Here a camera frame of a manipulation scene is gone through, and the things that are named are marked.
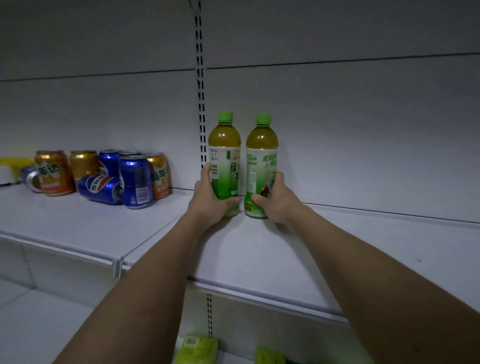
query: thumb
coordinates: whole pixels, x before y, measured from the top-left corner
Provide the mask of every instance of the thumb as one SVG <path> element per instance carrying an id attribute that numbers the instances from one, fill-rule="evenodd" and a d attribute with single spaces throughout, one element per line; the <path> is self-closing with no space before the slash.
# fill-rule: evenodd
<path id="1" fill-rule="evenodd" d="M 263 209 L 265 209 L 268 204 L 268 198 L 260 196 L 259 194 L 253 194 L 252 201 Z"/>
<path id="2" fill-rule="evenodd" d="M 229 197 L 224 201 L 227 203 L 227 209 L 229 209 L 238 205 L 241 200 L 239 197 Z"/>

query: silver can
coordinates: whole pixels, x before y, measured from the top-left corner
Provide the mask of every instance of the silver can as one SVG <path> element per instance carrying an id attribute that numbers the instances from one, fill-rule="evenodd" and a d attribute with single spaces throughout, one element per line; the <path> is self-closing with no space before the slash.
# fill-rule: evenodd
<path id="1" fill-rule="evenodd" d="M 40 186 L 40 172 L 34 165 L 23 167 L 18 171 L 20 180 L 33 192 L 42 192 Z"/>

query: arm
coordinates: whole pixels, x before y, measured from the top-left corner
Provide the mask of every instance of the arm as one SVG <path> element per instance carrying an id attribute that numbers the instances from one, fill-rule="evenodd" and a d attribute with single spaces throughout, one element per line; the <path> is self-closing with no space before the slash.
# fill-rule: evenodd
<path id="1" fill-rule="evenodd" d="M 207 164 L 187 212 L 108 293 L 54 364 L 171 362 L 194 248 L 240 202 L 218 200 L 209 172 Z"/>
<path id="2" fill-rule="evenodd" d="M 478 312 L 317 215 L 285 186 L 282 173 L 270 199 L 252 199 L 305 242 L 377 364 L 480 363 Z"/>

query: bottle label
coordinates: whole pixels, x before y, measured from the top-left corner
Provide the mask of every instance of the bottle label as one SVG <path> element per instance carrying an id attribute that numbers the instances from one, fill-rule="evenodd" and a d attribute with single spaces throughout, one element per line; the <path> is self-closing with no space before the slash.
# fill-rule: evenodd
<path id="1" fill-rule="evenodd" d="M 239 195 L 240 148 L 209 146 L 210 177 L 215 196 L 219 200 Z M 225 216 L 238 214 L 239 208 L 227 211 Z"/>
<path id="2" fill-rule="evenodd" d="M 252 194 L 269 197 L 276 174 L 278 149 L 247 148 L 247 193 L 245 213 L 255 218 L 265 218 L 264 209 L 252 201 Z"/>

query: barcode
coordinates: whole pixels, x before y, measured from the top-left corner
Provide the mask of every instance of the barcode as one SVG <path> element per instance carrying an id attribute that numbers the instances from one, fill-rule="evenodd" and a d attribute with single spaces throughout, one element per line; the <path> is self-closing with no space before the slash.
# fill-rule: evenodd
<path id="1" fill-rule="evenodd" d="M 187 338 L 187 339 L 185 340 L 185 345 L 188 345 L 188 346 L 197 346 L 197 341 L 198 341 L 197 338 Z"/>
<path id="2" fill-rule="evenodd" d="M 137 192 L 137 204 L 138 205 L 146 204 L 146 203 L 150 202 L 150 193 L 149 193 L 150 191 L 149 191 L 148 187 L 137 188 L 135 191 Z"/>
<path id="3" fill-rule="evenodd" d="M 212 164 L 210 167 L 210 172 L 212 173 L 212 178 L 218 179 L 218 164 Z"/>
<path id="4" fill-rule="evenodd" d="M 251 202 L 245 201 L 245 210 L 248 212 L 253 212 L 253 205 Z"/>

